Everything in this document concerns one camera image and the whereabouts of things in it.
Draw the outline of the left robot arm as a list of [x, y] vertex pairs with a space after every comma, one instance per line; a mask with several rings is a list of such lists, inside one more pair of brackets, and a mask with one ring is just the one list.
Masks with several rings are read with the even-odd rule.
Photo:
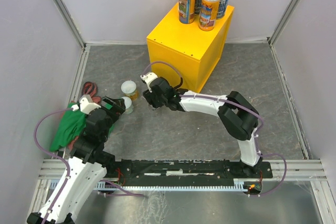
[[75, 223], [97, 183], [116, 168], [115, 156], [103, 149], [110, 128], [125, 112], [125, 100], [103, 97], [97, 104], [85, 94], [68, 111], [80, 111], [85, 116], [85, 128], [69, 159], [59, 157], [65, 171], [45, 205], [30, 213], [27, 223]]

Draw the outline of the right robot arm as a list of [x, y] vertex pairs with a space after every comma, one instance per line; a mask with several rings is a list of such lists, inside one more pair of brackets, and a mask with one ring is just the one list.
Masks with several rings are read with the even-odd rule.
[[237, 140], [240, 165], [245, 174], [259, 172], [262, 156], [257, 144], [262, 121], [257, 110], [237, 91], [228, 95], [205, 95], [173, 87], [169, 82], [149, 72], [141, 80], [147, 85], [143, 96], [155, 108], [163, 106], [172, 111], [199, 112], [218, 117], [227, 132]]

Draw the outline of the white lid small can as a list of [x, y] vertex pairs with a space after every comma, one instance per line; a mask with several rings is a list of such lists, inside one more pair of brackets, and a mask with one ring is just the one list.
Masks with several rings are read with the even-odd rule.
[[149, 104], [149, 108], [150, 108], [151, 110], [156, 110], [156, 109], [157, 109], [157, 107], [155, 107], [155, 106], [153, 106], [153, 105], [151, 105], [151, 104]]

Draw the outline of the cartoon label can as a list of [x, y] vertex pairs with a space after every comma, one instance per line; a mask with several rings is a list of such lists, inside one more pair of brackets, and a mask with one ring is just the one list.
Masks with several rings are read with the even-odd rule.
[[215, 20], [219, 9], [219, 0], [202, 0], [199, 14], [199, 28], [210, 31], [215, 26]]
[[179, 21], [190, 24], [194, 21], [195, 0], [178, 0]]

